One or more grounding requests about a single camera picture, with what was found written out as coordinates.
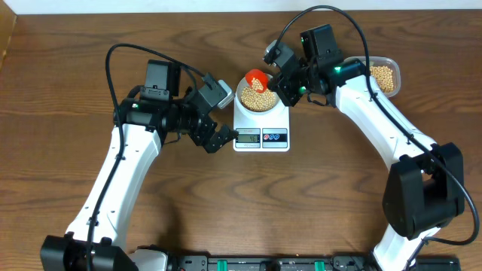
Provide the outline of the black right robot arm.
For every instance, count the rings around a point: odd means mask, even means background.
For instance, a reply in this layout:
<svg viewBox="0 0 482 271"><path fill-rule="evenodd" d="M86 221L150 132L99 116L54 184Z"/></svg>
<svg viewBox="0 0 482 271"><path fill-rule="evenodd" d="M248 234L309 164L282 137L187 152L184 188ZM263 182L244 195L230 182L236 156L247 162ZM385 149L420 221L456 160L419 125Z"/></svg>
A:
<svg viewBox="0 0 482 271"><path fill-rule="evenodd" d="M465 210L460 149L419 131L382 93L365 59L343 57L329 25L300 38L302 57L280 40L267 47L264 61L279 68L269 88L287 106L303 95L324 96L359 127L389 170L382 201L388 226L371 252L371 268L454 270L453 262L420 259L419 253Z"/></svg>

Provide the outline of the orange measuring scoop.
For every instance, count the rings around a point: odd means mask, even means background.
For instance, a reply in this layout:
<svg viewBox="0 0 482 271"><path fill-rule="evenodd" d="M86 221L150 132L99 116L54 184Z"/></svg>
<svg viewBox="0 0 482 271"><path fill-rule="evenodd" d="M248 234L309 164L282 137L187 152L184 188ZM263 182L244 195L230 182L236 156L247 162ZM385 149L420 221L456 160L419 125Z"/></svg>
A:
<svg viewBox="0 0 482 271"><path fill-rule="evenodd" d="M259 69L252 69L245 75L248 85L257 93L264 93L268 87L269 78Z"/></svg>

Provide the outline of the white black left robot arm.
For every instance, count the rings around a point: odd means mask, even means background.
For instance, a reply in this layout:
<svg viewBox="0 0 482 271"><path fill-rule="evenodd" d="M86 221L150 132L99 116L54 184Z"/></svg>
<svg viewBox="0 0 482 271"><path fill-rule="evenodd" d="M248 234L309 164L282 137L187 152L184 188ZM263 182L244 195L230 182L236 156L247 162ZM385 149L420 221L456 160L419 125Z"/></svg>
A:
<svg viewBox="0 0 482 271"><path fill-rule="evenodd" d="M223 81L205 74L201 88L179 99L181 66L149 60L145 84L134 87L114 116L108 154L77 217L64 236L47 236L40 250L45 270L176 270L178 261L155 246L125 252L133 207L166 135L187 134L212 154L238 135L209 116L234 98Z"/></svg>

